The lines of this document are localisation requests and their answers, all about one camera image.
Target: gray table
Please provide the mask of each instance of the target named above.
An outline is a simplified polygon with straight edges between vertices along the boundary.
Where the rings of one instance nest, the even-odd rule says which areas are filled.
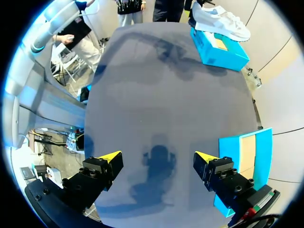
[[[193,169],[196,150],[257,129],[241,73],[205,66],[179,23],[119,28],[97,69],[85,119],[85,155],[121,150],[124,168],[95,204],[117,228],[227,224]]]

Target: chair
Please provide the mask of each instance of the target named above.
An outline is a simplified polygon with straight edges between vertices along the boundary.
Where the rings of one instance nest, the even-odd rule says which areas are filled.
[[[77,74],[77,72],[84,66],[86,65],[85,61],[82,60],[78,55],[75,55],[75,57],[73,57],[70,61],[64,63],[62,61],[62,57],[61,57],[61,53],[67,49],[66,46],[63,43],[60,43],[57,47],[55,45],[53,45],[53,50],[52,50],[52,58],[51,61],[53,62],[53,64],[59,63],[60,65],[60,71],[62,71],[63,69],[67,72],[67,74],[70,76],[70,78],[74,81],[75,79],[73,78],[75,74]],[[77,67],[74,69],[73,72],[70,72],[68,70],[68,68],[74,64],[75,62],[77,62]]]

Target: blue shoe box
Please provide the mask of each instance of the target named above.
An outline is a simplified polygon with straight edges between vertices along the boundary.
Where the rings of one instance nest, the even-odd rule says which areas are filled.
[[[191,28],[191,36],[203,64],[240,71],[250,60],[238,42],[221,34],[214,33],[214,37],[222,40],[227,50],[213,47],[202,31]]]

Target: shoe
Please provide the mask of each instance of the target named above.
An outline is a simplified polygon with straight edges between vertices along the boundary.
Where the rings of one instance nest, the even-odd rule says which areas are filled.
[[[221,6],[208,9],[195,2],[192,14],[196,21],[196,30],[219,33],[237,42],[247,41],[251,36],[240,18]]]

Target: screw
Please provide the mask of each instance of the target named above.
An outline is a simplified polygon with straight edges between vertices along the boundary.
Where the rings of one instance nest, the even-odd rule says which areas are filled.
[[[236,188],[234,189],[234,192],[239,192],[242,190],[242,187],[237,185]]]
[[[90,176],[91,176],[91,177],[94,178],[94,177],[96,177],[96,175],[97,175],[96,172],[94,172],[94,171],[90,172]]]
[[[75,189],[76,190],[81,190],[81,186],[78,184],[78,185],[75,186]]]
[[[220,174],[220,176],[221,176],[222,178],[225,178],[225,177],[227,176],[227,174],[226,174],[226,172],[222,172],[222,173]]]
[[[49,190],[48,189],[43,189],[43,194],[48,195],[49,194]]]
[[[255,181],[253,179],[248,179],[249,184],[254,184]]]
[[[41,200],[41,196],[40,196],[40,195],[35,196],[35,200],[36,200],[36,201]]]

